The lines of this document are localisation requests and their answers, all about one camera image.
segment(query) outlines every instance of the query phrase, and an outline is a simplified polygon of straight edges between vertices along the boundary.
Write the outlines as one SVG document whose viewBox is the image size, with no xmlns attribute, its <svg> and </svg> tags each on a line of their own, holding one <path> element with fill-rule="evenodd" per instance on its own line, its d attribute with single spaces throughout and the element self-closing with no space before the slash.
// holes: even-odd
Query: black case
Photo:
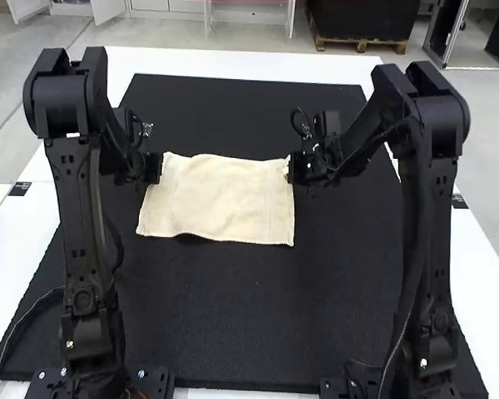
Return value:
<svg viewBox="0 0 499 399">
<path fill-rule="evenodd" d="M 410 37 L 420 0 L 307 0 L 321 37 L 402 41 Z"/>
</svg>

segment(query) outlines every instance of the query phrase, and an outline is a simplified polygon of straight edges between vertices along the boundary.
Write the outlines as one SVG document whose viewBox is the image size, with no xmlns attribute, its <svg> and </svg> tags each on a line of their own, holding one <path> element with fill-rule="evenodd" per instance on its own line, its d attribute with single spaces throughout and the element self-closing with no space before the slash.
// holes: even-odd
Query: white table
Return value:
<svg viewBox="0 0 499 399">
<path fill-rule="evenodd" d="M 129 47 L 108 47 L 107 52 L 108 96 L 113 106 L 118 106 L 136 73 L 358 84 L 370 97 L 370 72 L 381 63 L 378 57 L 365 56 Z M 19 180 L 33 182 L 32 187 L 23 197 L 6 197 L 0 206 L 0 340 L 59 224 L 52 174 L 42 148 Z M 457 209 L 452 216 L 451 285 L 458 321 L 490 398 L 499 399 L 499 258 L 468 209 Z M 23 398 L 27 385 L 0 382 L 0 398 Z M 175 395 L 190 399 L 308 397 L 196 389 L 177 389 Z"/>
</svg>

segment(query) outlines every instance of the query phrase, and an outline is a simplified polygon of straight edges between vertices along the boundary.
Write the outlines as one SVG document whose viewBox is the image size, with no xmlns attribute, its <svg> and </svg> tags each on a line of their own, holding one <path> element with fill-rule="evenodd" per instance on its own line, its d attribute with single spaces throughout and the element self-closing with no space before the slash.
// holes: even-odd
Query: cloth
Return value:
<svg viewBox="0 0 499 399">
<path fill-rule="evenodd" d="M 294 246 L 289 160 L 241 160 L 166 152 L 161 182 L 150 185 L 136 232 Z"/>
</svg>

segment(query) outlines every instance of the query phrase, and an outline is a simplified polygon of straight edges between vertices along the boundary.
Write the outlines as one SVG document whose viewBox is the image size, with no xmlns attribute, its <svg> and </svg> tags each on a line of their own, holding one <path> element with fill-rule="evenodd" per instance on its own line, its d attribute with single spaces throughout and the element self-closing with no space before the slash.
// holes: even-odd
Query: white cabinet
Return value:
<svg viewBox="0 0 499 399">
<path fill-rule="evenodd" d="M 13 21 L 19 23 L 40 11 L 50 8 L 52 14 L 92 15 L 100 25 L 126 10 L 126 0 L 91 0 L 90 3 L 68 4 L 52 0 L 7 0 Z"/>
<path fill-rule="evenodd" d="M 168 11 L 168 0 L 131 0 L 131 8 L 140 11 Z"/>
</svg>

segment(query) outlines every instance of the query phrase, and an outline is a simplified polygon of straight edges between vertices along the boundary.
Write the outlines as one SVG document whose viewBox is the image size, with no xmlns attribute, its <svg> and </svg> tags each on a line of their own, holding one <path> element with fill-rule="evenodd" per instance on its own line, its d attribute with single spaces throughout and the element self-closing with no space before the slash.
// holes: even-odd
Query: cabinet door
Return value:
<svg viewBox="0 0 499 399">
<path fill-rule="evenodd" d="M 126 0 L 91 0 L 94 23 L 100 25 L 126 10 Z"/>
<path fill-rule="evenodd" d="M 13 21 L 19 23 L 50 7 L 50 0 L 7 0 Z"/>
<path fill-rule="evenodd" d="M 168 0 L 131 0 L 131 8 L 141 11 L 168 11 Z"/>
</svg>

